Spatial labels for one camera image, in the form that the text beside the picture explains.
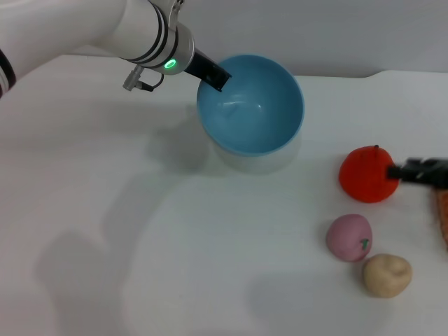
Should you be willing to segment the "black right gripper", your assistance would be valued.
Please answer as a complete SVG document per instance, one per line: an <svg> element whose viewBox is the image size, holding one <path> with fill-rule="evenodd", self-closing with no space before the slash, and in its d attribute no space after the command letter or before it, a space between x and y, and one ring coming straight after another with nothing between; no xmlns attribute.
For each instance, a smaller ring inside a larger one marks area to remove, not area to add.
<svg viewBox="0 0 448 336"><path fill-rule="evenodd" d="M419 175L423 184L436 189L447 189L447 158L410 157L404 165L391 165L386 168L386 178L403 182L417 182Z"/></svg>

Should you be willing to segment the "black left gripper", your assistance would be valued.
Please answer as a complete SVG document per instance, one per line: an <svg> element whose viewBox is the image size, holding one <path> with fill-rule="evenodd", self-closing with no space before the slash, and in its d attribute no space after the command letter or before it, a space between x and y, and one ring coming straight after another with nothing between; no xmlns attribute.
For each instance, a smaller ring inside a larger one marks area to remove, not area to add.
<svg viewBox="0 0 448 336"><path fill-rule="evenodd" d="M215 64L212 59L200 50L195 50L185 72L198 79L202 79L202 81L219 92L222 91L225 84L232 77L230 73Z"/></svg>

